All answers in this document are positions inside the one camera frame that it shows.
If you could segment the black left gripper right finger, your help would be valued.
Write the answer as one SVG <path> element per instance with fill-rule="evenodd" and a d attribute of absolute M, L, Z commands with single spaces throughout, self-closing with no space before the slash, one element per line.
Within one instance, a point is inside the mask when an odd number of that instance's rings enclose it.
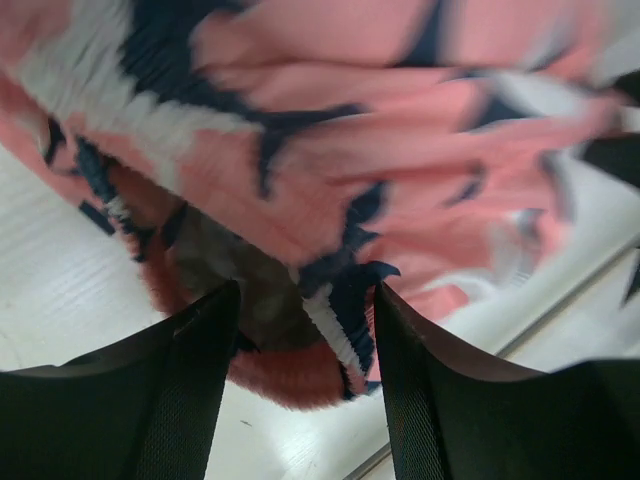
<path fill-rule="evenodd" d="M 491 355 L 374 295 L 375 334 L 399 479 L 635 479 L 639 364 L 553 373 Z"/>

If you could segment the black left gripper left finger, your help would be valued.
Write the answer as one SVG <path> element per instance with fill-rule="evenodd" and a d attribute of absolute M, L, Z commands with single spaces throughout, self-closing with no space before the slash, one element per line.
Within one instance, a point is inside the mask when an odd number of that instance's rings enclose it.
<path fill-rule="evenodd" d="M 227 282 L 66 364 L 3 373 L 2 477 L 203 478 L 239 307 Z"/>

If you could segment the pink shark print shorts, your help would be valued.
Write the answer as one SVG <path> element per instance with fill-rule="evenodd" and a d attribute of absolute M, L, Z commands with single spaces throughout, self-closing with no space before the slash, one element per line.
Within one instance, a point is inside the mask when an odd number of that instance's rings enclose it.
<path fill-rule="evenodd" d="M 172 315 L 227 279 L 230 379 L 295 409 L 380 381 L 374 287 L 437 321 L 576 219 L 561 157 L 631 101 L 611 1 L 5 1 L 1 141 Z"/>

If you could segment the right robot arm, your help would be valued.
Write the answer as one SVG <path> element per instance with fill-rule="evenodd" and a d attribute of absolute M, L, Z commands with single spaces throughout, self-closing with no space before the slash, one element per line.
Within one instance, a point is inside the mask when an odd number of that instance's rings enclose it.
<path fill-rule="evenodd" d="M 616 93 L 639 108 L 639 71 L 626 73 L 612 84 Z M 584 149 L 582 160 L 588 165 L 632 187 L 639 193 L 639 133 L 625 125 L 623 112 L 616 115 L 613 126 Z"/>

